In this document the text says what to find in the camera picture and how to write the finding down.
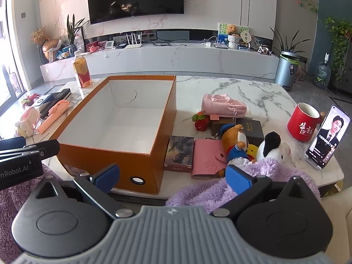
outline orange cardboard box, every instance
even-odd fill
[[[57,157],[71,175],[94,174],[117,163],[116,188],[156,194],[175,115],[175,76],[110,76],[50,139],[59,141]]]

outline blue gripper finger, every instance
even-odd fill
[[[238,195],[249,189],[256,182],[256,178],[250,176],[234,165],[227,166],[225,179],[229,187]]]
[[[90,177],[90,182],[104,193],[110,190],[120,180],[120,168],[117,164],[111,164]]]

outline white plush toy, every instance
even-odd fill
[[[270,132],[264,137],[264,141],[260,144],[256,160],[272,158],[284,164],[290,157],[290,146],[285,142],[281,142],[279,134]]]
[[[24,114],[22,114],[20,121],[15,123],[18,135],[25,138],[32,136],[39,119],[39,111],[34,107],[28,108]]]

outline purple fluffy blanket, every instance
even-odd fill
[[[275,182],[286,182],[292,176],[300,176],[313,191],[314,195],[320,199],[318,187],[309,175],[295,168],[286,167],[277,160],[263,159],[254,164],[239,167],[253,177],[257,174],[263,174]],[[237,196],[237,194],[227,185],[225,178],[213,179],[206,183],[180,189],[166,202],[166,205],[201,205],[207,213],[210,213],[214,209],[233,199],[235,196]]]
[[[11,263],[21,254],[13,240],[11,225],[28,196],[44,176],[51,175],[61,180],[44,164],[43,171],[40,177],[0,191],[0,259],[5,263]]]

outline plush toy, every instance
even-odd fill
[[[209,116],[206,116],[202,111],[192,116],[192,121],[197,131],[205,131],[209,125]]]
[[[226,124],[220,128],[220,137],[228,165],[245,165],[249,163],[247,137],[241,124]]]
[[[291,156],[291,149],[288,144],[281,142],[281,138],[278,133],[268,133],[264,141],[260,144],[256,156],[256,160],[262,160],[266,158],[272,158],[284,164],[285,161]]]
[[[24,114],[22,114],[20,121],[15,123],[18,135],[25,138],[32,136],[39,119],[39,111],[34,107],[28,108]]]
[[[226,33],[228,35],[232,35],[232,34],[235,34],[237,31],[237,27],[235,25],[227,25],[226,27]]]
[[[96,46],[96,47],[95,46],[91,46],[90,49],[89,49],[89,51],[92,52],[92,53],[96,52],[97,50],[99,50],[98,46]]]
[[[251,161],[255,160],[257,152],[258,152],[257,146],[255,146],[253,144],[248,144],[246,153],[248,155],[249,160],[251,160]]]

